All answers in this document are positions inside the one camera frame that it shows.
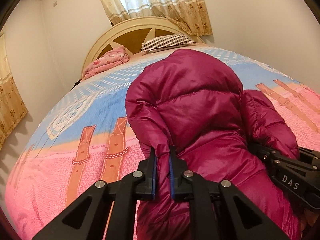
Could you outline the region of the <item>person's left hand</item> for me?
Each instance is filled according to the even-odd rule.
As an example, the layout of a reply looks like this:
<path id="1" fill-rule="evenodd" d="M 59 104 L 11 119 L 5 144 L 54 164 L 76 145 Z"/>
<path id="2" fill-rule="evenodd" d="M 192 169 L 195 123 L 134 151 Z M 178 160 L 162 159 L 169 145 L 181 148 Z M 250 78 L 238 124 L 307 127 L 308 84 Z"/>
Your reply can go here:
<path id="1" fill-rule="evenodd" d="M 304 209 L 300 220 L 301 239 L 320 240 L 319 211 Z"/>

